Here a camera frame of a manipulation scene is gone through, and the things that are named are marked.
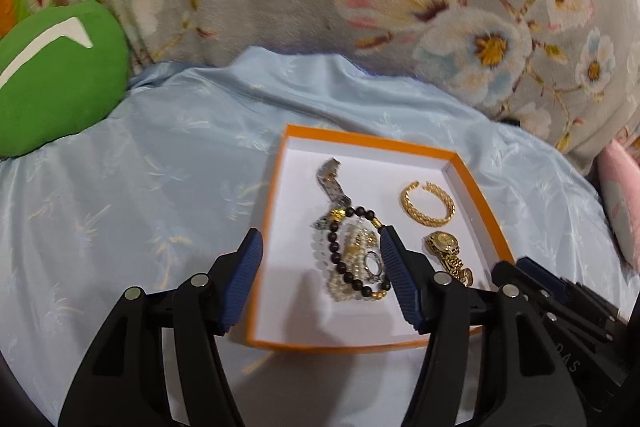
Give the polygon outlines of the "silver watch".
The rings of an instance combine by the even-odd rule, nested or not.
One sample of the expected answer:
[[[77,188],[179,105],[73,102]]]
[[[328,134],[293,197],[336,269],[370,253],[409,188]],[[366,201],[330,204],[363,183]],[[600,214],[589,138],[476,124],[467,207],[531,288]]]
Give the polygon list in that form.
[[[328,196],[330,208],[314,222],[315,230],[327,230],[333,221],[342,221],[346,217],[346,210],[352,205],[352,200],[337,180],[337,171],[340,166],[341,163],[336,158],[331,158],[317,171],[317,182],[324,194]]]

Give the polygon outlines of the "green plush cushion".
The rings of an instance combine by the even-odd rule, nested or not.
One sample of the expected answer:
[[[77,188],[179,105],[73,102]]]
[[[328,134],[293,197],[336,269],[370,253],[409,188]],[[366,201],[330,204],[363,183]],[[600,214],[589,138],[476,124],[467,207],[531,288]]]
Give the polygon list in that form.
[[[91,127],[129,75],[118,20],[94,0],[47,8],[1,39],[1,156],[24,156]]]

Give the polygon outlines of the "gold wristwatch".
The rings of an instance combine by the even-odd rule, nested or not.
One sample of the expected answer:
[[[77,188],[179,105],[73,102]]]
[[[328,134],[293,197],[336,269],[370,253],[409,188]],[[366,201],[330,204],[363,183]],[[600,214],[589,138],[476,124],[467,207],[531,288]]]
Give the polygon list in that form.
[[[464,265],[460,257],[460,245],[458,240],[448,232],[435,231],[424,239],[426,248],[438,259],[444,270],[470,287],[474,282],[473,271]]]

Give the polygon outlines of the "pink pillow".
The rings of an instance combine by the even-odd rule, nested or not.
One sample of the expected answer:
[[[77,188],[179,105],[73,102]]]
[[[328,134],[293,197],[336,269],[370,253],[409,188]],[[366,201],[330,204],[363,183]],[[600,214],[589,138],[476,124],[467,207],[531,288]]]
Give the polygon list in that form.
[[[617,141],[597,157],[603,205],[620,253],[639,272],[639,165]]]

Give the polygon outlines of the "orange jewelry box tray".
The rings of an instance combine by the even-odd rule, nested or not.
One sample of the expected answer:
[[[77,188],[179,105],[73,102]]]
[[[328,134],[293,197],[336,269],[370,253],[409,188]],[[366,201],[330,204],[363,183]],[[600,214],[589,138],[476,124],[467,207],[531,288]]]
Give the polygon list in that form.
[[[374,223],[346,216],[336,239],[330,230],[314,229],[330,208],[316,174],[331,158],[341,163],[337,180],[354,206],[393,225],[405,246],[424,254],[434,269],[442,265],[423,243],[431,228],[401,207],[400,194],[412,182],[433,183],[454,201],[456,212],[442,231],[458,240],[474,287],[490,288],[492,267],[513,258],[474,176],[453,150],[290,124],[270,183],[264,257],[250,300],[246,341],[256,348],[332,355],[423,347],[427,337],[405,321],[394,294],[362,298],[330,260],[338,251],[348,271],[377,291],[383,268]]]

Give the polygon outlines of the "light blue satin cloth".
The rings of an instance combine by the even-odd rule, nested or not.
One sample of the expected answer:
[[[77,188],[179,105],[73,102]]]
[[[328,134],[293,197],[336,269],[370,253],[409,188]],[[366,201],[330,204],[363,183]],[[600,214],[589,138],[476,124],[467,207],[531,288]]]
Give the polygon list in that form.
[[[1,165],[1,351],[49,421],[127,287],[173,288],[262,223],[288,124],[455,150],[515,257],[634,306],[639,277],[596,190],[524,131],[338,55],[163,63],[104,121]]]

